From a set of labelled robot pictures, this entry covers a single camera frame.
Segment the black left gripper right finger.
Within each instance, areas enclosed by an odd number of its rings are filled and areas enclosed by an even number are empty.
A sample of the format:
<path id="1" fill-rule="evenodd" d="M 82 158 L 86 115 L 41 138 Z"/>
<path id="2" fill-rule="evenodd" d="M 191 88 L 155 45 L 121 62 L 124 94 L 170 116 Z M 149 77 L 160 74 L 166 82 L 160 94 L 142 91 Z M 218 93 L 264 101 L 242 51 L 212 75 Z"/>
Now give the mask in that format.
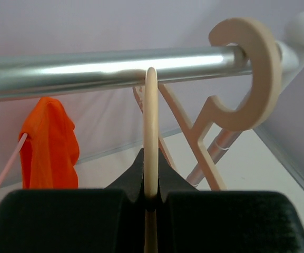
<path id="1" fill-rule="evenodd" d="M 304 228 L 283 194 L 200 191 L 159 156 L 159 252 L 304 252 Z"/>

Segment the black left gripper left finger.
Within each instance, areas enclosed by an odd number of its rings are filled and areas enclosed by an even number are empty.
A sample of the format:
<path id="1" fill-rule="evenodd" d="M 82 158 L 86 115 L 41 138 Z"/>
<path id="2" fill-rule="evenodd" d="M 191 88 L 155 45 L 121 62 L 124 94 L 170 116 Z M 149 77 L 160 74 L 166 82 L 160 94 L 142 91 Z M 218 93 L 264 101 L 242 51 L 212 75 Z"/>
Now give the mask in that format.
<path id="1" fill-rule="evenodd" d="M 0 252 L 143 252 L 143 157 L 104 189 L 10 192 Z"/>

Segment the orange t shirt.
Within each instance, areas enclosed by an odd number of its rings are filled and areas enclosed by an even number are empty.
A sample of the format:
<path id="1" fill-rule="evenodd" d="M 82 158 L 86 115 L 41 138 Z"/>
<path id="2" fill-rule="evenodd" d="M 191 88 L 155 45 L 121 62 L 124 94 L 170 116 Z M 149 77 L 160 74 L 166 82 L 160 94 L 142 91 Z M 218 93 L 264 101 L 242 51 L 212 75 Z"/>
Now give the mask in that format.
<path id="1" fill-rule="evenodd" d="M 27 135 L 20 150 L 24 189 L 78 188 L 74 166 L 80 149 L 74 128 L 59 100 L 40 98 L 19 133 Z"/>

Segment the beige hanger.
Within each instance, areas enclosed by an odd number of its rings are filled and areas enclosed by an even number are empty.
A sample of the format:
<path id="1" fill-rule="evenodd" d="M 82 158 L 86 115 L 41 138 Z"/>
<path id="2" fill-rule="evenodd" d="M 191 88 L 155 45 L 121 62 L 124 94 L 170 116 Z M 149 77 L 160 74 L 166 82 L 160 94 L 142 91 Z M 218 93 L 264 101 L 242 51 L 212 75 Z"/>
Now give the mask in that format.
<path id="1" fill-rule="evenodd" d="M 143 98 L 144 195 L 147 205 L 145 212 L 145 252 L 158 251 L 154 207 L 158 195 L 158 108 L 158 78 L 156 70 L 150 67 L 146 72 Z"/>
<path id="2" fill-rule="evenodd" d="M 209 95 L 195 120 L 190 120 L 181 102 L 166 84 L 158 82 L 158 103 L 163 99 L 180 127 L 204 178 L 211 190 L 224 190 L 224 180 L 212 155 L 207 151 L 204 138 L 213 126 L 225 133 L 237 133 L 254 129 L 272 113 L 281 93 L 281 53 L 272 32 L 259 20 L 250 17 L 234 17 L 218 23 L 208 35 L 212 46 L 240 47 L 241 53 L 251 65 L 246 77 L 244 96 L 235 108 L 226 104 L 217 94 Z M 143 87 L 133 90 L 143 113 Z M 159 151 L 171 161 L 160 131 Z"/>

